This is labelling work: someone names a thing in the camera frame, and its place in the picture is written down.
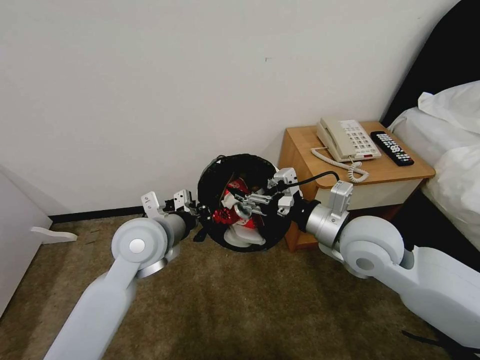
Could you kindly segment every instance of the black cable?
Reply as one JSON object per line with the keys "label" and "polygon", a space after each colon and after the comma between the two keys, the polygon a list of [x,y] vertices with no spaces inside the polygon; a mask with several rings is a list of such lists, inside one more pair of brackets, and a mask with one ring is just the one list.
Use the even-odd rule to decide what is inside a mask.
{"label": "black cable", "polygon": [[285,189],[288,189],[288,188],[291,188],[291,187],[294,187],[294,186],[304,185],[304,184],[310,183],[314,180],[317,180],[317,179],[322,178],[322,177],[327,176],[327,175],[333,175],[337,181],[340,181],[339,175],[335,171],[325,171],[325,172],[319,173],[318,175],[312,176],[312,177],[308,178],[307,180],[303,180],[303,181],[300,181],[300,182],[294,182],[294,183],[291,183],[291,184],[285,184],[283,187]]}

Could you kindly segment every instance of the beige telephone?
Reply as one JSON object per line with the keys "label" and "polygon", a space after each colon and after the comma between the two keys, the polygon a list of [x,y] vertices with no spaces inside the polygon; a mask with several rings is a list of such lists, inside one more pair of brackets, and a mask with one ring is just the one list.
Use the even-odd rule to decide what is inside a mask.
{"label": "beige telephone", "polygon": [[[316,125],[316,135],[334,160],[317,151],[322,148],[313,148],[311,153],[326,163],[348,170],[348,178],[353,183],[361,183],[369,176],[368,172],[358,168],[362,165],[358,160],[381,156],[380,151],[356,120],[338,121],[332,117],[322,117]],[[350,166],[343,164],[349,161]]]}
{"label": "beige telephone", "polygon": [[355,156],[354,145],[337,119],[322,117],[316,125],[316,135],[336,161],[346,162]]}

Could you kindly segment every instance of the nightstand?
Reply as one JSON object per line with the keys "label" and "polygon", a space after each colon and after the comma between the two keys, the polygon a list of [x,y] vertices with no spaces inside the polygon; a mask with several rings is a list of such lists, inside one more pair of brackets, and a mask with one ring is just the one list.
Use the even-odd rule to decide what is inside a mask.
{"label": "nightstand", "polygon": [[[353,218],[373,215],[391,220],[421,183],[435,175],[435,170],[378,121],[365,121],[361,125],[367,134],[372,131],[386,132],[415,162],[410,166],[397,166],[381,149],[379,149],[382,153],[381,157],[362,162],[361,169],[369,172],[370,176],[364,182],[353,185],[353,195],[348,211]],[[335,171],[340,180],[349,181],[346,170],[327,164],[310,151],[311,148],[323,146],[317,137],[316,126],[287,128],[278,167],[294,168],[298,181],[329,170]],[[326,149],[319,152],[331,158]],[[305,199],[316,199],[327,204],[330,189],[335,183],[335,178],[328,175],[302,185],[300,189]],[[316,247],[318,244],[313,235],[301,232],[295,223],[292,223],[285,238],[292,252],[297,249]]]}

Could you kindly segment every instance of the brown carpet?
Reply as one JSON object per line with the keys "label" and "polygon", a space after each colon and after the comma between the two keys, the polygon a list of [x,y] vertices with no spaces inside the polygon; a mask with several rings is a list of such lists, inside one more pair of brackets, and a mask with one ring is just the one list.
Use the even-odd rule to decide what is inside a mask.
{"label": "brown carpet", "polygon": [[[135,216],[57,224],[75,243],[42,245],[0,319],[0,359],[41,359],[83,290],[113,262],[115,230]],[[404,337],[429,327],[379,282],[285,242],[243,254],[207,239],[138,282],[104,359],[448,359]]]}

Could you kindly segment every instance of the remote control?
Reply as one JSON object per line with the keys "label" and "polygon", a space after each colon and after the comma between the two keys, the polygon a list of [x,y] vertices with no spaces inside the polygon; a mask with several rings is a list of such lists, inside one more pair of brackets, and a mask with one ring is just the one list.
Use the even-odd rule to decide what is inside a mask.
{"label": "remote control", "polygon": [[412,158],[385,131],[372,131],[370,137],[398,166],[413,165]]}

